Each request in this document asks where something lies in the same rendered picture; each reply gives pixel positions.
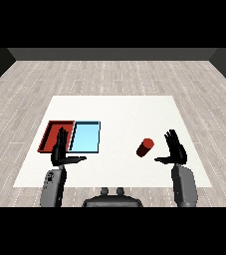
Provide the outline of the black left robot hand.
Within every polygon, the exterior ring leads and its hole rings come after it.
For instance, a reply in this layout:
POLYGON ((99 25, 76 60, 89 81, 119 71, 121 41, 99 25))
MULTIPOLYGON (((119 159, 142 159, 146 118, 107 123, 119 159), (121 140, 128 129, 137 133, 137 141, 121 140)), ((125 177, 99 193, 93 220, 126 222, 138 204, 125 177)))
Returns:
POLYGON ((57 141, 53 146, 51 153, 51 163, 53 166, 78 163, 87 159, 85 156, 66 156, 67 136, 68 132, 63 127, 61 127, 58 131, 57 141))

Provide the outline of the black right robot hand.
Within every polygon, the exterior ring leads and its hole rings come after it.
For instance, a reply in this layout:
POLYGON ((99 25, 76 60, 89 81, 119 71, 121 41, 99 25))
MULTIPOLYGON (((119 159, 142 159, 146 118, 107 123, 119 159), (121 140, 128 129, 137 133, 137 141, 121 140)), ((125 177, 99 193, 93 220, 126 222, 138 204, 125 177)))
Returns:
POLYGON ((170 129, 164 137, 169 149, 169 156, 157 157, 155 161, 163 164, 185 164, 187 162, 187 153, 184 146, 180 143, 176 131, 174 129, 170 129))

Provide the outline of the red shallow open box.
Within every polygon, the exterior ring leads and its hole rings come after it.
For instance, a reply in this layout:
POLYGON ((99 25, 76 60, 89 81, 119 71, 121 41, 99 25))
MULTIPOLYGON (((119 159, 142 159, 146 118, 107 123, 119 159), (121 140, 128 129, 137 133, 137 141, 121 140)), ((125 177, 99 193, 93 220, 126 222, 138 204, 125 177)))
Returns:
POLYGON ((57 135, 60 128, 63 128, 67 132, 67 144, 66 151, 69 151, 69 144, 74 128, 74 121, 49 121, 43 137, 41 139, 40 145, 38 147, 39 153, 51 153, 53 146, 57 142, 57 135))

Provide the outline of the light blue shallow open box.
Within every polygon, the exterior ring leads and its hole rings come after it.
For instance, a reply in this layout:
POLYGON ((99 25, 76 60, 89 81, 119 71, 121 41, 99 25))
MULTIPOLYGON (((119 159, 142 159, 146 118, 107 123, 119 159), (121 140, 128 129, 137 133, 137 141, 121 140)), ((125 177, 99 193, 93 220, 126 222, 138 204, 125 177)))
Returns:
POLYGON ((71 134, 69 153, 98 153, 101 123, 77 121, 71 134))

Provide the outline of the small red can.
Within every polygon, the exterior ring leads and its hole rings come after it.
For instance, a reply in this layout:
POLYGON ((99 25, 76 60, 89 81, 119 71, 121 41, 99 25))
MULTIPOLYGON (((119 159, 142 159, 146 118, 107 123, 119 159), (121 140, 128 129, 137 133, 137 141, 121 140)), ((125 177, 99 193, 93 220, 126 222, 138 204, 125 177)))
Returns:
POLYGON ((143 157, 153 148, 153 146, 154 141, 151 138, 145 138, 136 150, 136 154, 139 157, 143 157))

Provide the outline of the dark grey robot body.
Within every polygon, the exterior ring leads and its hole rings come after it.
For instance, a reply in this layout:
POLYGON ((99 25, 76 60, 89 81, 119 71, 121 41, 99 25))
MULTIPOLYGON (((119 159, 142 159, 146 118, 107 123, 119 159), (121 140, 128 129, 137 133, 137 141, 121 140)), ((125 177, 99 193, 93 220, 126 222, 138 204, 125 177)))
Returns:
POLYGON ((109 195, 109 189, 103 187, 101 194, 86 199, 83 207, 142 207, 142 203, 137 198, 126 196, 122 187, 116 189, 116 195, 109 195))

